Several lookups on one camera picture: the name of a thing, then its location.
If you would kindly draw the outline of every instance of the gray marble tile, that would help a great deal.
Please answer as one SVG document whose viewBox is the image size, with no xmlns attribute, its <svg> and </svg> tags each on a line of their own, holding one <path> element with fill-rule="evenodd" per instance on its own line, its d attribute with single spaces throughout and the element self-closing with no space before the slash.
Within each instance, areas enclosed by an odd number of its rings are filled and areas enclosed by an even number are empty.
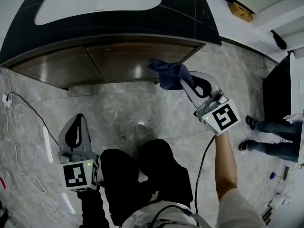
<svg viewBox="0 0 304 228">
<path fill-rule="evenodd" d="M 75 86 L 66 91 L 17 74 L 13 71 L 6 69 L 4 70 L 8 74 L 13 91 L 21 95 L 28 102 L 69 98 L 74 96 L 100 95 L 105 93 L 115 94 L 127 92 L 156 91 L 154 82 L 127 82 Z M 1 89 L 4 89 L 2 91 L 0 90 L 0 95 L 2 96 L 4 92 L 7 94 L 10 92 L 10 87 L 3 71 L 0 71 L 0 73 L 3 77 L 3 79 L 0 81 Z M 15 102 L 15 104 L 24 103 L 19 97 L 15 95 L 13 96 L 13 102 Z"/>
<path fill-rule="evenodd" d="M 167 138 L 203 132 L 207 128 L 193 116 L 194 105 L 183 91 L 120 96 L 119 125 L 122 142 Z"/>
<path fill-rule="evenodd" d="M 186 61 L 189 70 L 214 76 L 228 97 L 232 98 L 241 116 L 241 123 L 229 130 L 231 146 L 238 166 L 238 185 L 244 196 L 259 213 L 274 196 L 278 180 L 269 180 L 283 162 L 275 157 L 252 151 L 240 152 L 238 145 L 245 139 L 276 143 L 280 139 L 272 134 L 252 131 L 245 123 L 247 114 L 264 118 L 263 78 L 275 67 L 264 59 L 240 47 L 223 42 L 223 46 L 205 46 Z M 120 149 L 135 160 L 138 148 L 146 141 L 164 138 L 172 147 L 174 157 L 189 171 L 192 190 L 199 171 L 203 152 L 213 134 L 193 116 L 195 107 L 183 91 L 166 91 L 153 82 L 132 82 L 72 87 L 63 91 L 8 71 L 13 90 L 20 93 L 45 119 L 54 137 L 75 114 L 87 118 L 92 149 L 101 154 L 105 149 Z M 7 79 L 0 79 L 0 95 L 9 92 Z M 65 190 L 57 176 L 57 151 L 51 146 L 54 163 L 49 163 L 42 132 L 42 122 L 19 99 L 14 99 L 19 126 L 15 128 L 9 117 L 9 130 L 17 142 L 19 162 L 28 178 L 38 185 L 40 178 L 47 189 L 41 195 L 51 209 L 54 202 L 59 214 L 56 220 L 65 228 L 78 228 L 82 223 L 81 203 L 76 194 Z M 5 175 L 9 188 L 0 192 L 0 199 L 12 213 L 14 220 L 25 228 L 57 228 L 40 203 L 38 190 L 21 175 L 15 162 L 14 144 L 6 132 L 6 115 L 0 110 L 0 173 Z M 199 183 L 199 212 L 214 226 L 218 213 L 215 192 L 214 144 L 207 153 Z M 146 179 L 140 173 L 140 181 Z M 70 213 L 61 193 L 65 192 L 76 214 Z M 108 202 L 100 190 L 104 210 L 110 227 Z"/>
<path fill-rule="evenodd" d="M 41 101 L 36 104 L 37 111 L 56 139 L 68 120 L 82 113 L 87 120 L 92 144 L 119 143 L 119 101 L 116 95 L 71 97 Z M 39 120 L 38 131 L 41 139 L 43 139 L 42 126 L 43 123 Z"/>
<path fill-rule="evenodd" d="M 5 223 L 5 228 L 24 228 L 24 226 L 16 224 L 16 221 L 12 220 L 12 218 L 10 217 Z"/>
</svg>

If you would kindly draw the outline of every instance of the navy blue cloth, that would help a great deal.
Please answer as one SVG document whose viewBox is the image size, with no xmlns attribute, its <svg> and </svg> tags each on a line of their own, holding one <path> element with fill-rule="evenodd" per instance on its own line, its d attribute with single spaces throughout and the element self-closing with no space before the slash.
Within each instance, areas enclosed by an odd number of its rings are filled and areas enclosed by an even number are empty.
<svg viewBox="0 0 304 228">
<path fill-rule="evenodd" d="M 163 89 L 179 90 L 183 89 L 180 79 L 183 79 L 191 87 L 194 87 L 194 81 L 187 67 L 182 63 L 166 63 L 164 61 L 151 58 L 149 69 L 158 72 L 160 86 Z"/>
</svg>

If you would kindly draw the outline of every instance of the black shoe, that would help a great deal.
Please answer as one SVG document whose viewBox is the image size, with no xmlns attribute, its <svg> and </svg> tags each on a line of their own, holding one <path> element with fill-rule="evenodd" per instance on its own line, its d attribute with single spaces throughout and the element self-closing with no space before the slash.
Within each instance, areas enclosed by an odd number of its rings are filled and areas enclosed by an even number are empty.
<svg viewBox="0 0 304 228">
<path fill-rule="evenodd" d="M 248 143 L 249 143 L 249 140 L 246 140 L 246 141 L 240 143 L 239 146 L 238 146 L 238 150 L 239 151 L 247 150 L 248 149 Z"/>
<path fill-rule="evenodd" d="M 249 125 L 249 127 L 254 130 L 254 119 L 251 116 L 246 116 L 245 119 L 246 123 Z"/>
</svg>

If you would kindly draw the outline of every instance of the person's arm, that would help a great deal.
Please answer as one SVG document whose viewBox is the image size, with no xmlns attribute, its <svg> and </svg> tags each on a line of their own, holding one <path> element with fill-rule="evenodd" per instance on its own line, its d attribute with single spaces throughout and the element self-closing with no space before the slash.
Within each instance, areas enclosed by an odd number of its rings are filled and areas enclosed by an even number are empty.
<svg viewBox="0 0 304 228">
<path fill-rule="evenodd" d="M 93 191 L 77 193 L 82 205 L 82 228 L 109 228 L 109 222 L 105 218 L 103 201 L 99 192 L 99 185 Z"/>
<path fill-rule="evenodd" d="M 219 199 L 219 228 L 265 228 L 261 216 L 238 190 L 237 164 L 228 133 L 215 138 L 215 184 Z"/>
<path fill-rule="evenodd" d="M 238 171 L 228 132 L 215 137 L 215 146 L 215 184 L 218 199 L 221 200 L 225 193 L 238 187 Z"/>
</svg>

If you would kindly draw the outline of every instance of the cabinet door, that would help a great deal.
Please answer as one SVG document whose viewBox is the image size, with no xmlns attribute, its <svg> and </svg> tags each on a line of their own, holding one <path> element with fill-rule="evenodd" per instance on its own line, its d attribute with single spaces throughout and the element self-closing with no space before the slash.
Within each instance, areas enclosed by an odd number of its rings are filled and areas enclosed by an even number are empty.
<svg viewBox="0 0 304 228">
<path fill-rule="evenodd" d="M 153 42 L 124 42 L 86 48 L 109 83 L 157 80 L 158 73 L 148 68 L 150 58 L 179 62 L 193 49 L 194 46 Z"/>
<path fill-rule="evenodd" d="M 39 56 L 13 70 L 60 88 L 104 80 L 83 47 Z"/>
</svg>

